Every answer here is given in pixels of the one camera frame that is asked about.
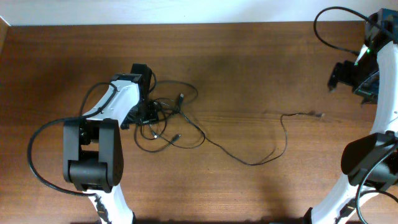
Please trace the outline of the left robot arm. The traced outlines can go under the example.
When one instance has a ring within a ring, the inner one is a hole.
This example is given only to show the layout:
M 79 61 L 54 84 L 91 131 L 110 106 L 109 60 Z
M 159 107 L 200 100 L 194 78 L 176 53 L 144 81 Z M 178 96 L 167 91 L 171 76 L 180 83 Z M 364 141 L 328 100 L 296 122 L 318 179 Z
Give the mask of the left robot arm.
M 149 101 L 152 70 L 135 63 L 130 73 L 112 77 L 109 88 L 81 121 L 63 126 L 63 176 L 94 205 L 101 223 L 134 223 L 122 189 L 120 131 L 158 120 Z

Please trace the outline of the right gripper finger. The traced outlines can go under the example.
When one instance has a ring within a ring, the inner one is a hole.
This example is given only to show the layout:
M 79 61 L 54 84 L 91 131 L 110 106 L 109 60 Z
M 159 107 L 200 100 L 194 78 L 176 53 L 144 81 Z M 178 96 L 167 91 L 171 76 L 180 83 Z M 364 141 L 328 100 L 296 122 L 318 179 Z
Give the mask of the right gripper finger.
M 361 104 L 362 105 L 376 105 L 377 100 L 378 100 L 377 95 L 370 94 L 370 95 L 363 96 L 363 100 L 362 100 Z
M 337 63 L 333 70 L 332 73 L 330 75 L 330 79 L 327 83 L 327 87 L 328 87 L 328 91 L 329 92 L 333 92 L 335 91 L 337 84 L 339 82 L 339 75 L 341 73 L 341 68 L 342 68 L 342 64 L 341 63 Z

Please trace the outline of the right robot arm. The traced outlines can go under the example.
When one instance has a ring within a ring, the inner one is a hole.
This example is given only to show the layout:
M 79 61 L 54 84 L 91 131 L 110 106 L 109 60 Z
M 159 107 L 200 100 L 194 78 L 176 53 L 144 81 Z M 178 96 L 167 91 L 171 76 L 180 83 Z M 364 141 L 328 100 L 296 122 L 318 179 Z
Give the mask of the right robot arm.
M 347 223 L 370 198 L 386 195 L 397 185 L 397 11 L 380 9 L 365 20 L 364 44 L 352 53 L 354 62 L 337 63 L 328 89 L 348 85 L 364 105 L 376 105 L 376 116 L 368 136 L 349 143 L 341 157 L 342 174 L 330 193 L 309 208 L 301 223 Z

